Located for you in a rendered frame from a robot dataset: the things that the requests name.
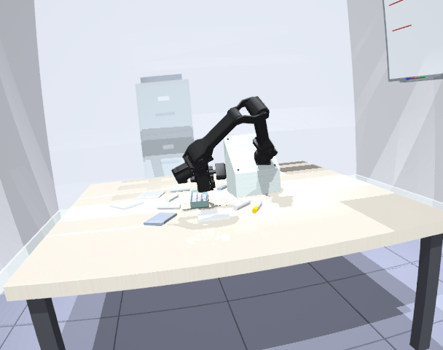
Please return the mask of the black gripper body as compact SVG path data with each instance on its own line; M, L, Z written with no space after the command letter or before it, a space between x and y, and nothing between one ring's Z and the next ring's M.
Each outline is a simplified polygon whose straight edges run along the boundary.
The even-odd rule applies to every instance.
M213 177L213 174L216 174L217 180L223 180L227 178L226 174L226 168L224 163L215 163L216 170L213 170L213 166L209 166L208 170L203 174L198 174L196 172L193 173L193 177L190 178L190 180L195 180L195 176L205 176L207 174L210 174L210 177Z

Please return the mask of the white keyboard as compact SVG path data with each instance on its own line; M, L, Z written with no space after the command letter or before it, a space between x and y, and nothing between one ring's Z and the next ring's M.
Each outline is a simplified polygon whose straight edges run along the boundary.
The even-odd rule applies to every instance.
M190 209L201 209L208 207L208 192L198 192L197 190L191 190L190 196Z

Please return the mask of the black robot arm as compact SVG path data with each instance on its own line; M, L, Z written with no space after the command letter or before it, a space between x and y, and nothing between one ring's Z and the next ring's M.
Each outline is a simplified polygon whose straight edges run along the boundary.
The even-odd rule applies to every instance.
M246 107L250 115L242 115L239 111ZM271 165L271 159L278 151L269 139L266 119L270 110L260 100L258 96L244 98L241 102L228 110L225 117L220 120L202 139L196 139L183 154L185 163L171 169L171 172L180 184L193 177L193 173L203 174L208 170L208 163L213 160L214 147L236 126L241 123L254 124L256 136L253 144L257 148L254 153L254 160L257 165ZM215 181L210 174L205 176L195 176L197 191L204 193L216 188Z

